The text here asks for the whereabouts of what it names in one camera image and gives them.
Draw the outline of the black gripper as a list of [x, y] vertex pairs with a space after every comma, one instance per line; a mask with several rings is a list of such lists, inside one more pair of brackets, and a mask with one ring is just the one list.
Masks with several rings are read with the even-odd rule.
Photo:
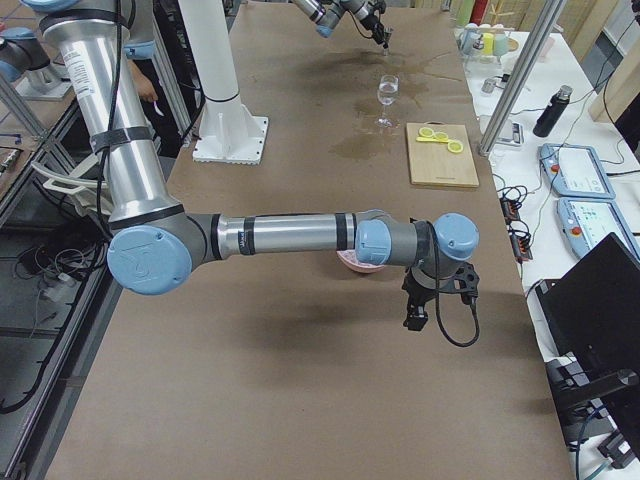
[[361, 20], [361, 25], [371, 33], [374, 40], [384, 40], [384, 25], [377, 14], [369, 14]]
[[424, 273], [419, 267], [407, 267], [402, 289], [408, 295], [406, 317], [403, 326], [407, 330], [422, 331], [429, 320], [427, 303], [440, 294], [454, 294], [453, 277], [438, 279]]

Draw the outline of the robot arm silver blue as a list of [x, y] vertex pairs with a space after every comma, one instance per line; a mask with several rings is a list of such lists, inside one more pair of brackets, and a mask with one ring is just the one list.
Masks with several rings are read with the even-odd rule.
[[329, 38], [342, 17], [349, 13], [378, 45], [387, 47], [385, 27], [381, 21], [386, 11], [384, 1], [330, 1], [324, 5], [316, 0], [293, 0], [292, 3], [316, 25], [317, 33], [323, 38]]
[[33, 1], [43, 38], [59, 50], [99, 162], [96, 191], [109, 194], [106, 260], [116, 281], [143, 295], [182, 285], [199, 266], [233, 255], [347, 251], [370, 265], [405, 270], [404, 325], [424, 328], [426, 306], [457, 294], [474, 306], [476, 225], [459, 213], [434, 222], [374, 209], [246, 217], [196, 214], [168, 191], [127, 61], [155, 49], [149, 1]]

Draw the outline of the person's hand on chair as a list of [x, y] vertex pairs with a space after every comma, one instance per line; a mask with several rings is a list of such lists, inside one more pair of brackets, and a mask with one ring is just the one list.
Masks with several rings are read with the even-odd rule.
[[141, 100], [149, 103], [156, 102], [158, 99], [156, 90], [152, 82], [144, 75], [136, 77], [134, 83], [138, 96]]

